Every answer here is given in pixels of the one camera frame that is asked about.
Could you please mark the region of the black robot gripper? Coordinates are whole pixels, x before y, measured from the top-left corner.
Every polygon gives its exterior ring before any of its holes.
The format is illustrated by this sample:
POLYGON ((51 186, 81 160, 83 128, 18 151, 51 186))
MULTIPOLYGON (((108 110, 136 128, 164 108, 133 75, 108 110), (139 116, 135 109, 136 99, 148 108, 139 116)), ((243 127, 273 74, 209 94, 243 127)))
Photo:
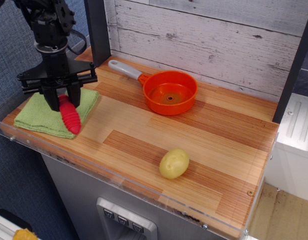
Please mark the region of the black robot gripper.
POLYGON ((66 54, 68 44, 46 46, 35 43, 42 62, 17 75, 25 94, 43 93, 53 111, 59 111, 57 89, 66 88, 70 102, 80 105, 81 87, 97 81, 95 65, 91 62, 73 60, 66 54))

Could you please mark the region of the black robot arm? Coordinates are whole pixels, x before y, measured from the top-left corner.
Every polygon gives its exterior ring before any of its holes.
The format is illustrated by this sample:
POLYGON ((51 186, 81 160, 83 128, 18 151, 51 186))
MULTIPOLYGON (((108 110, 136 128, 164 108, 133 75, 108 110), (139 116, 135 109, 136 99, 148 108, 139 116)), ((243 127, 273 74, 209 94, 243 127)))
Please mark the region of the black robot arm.
POLYGON ((42 62, 22 73, 17 79, 26 94, 40 93, 53 111, 74 111, 80 105, 81 88, 97 81, 95 65, 76 61, 66 55, 70 34, 85 38, 75 31, 74 12, 61 0, 17 0, 27 24, 33 31, 34 47, 42 62))

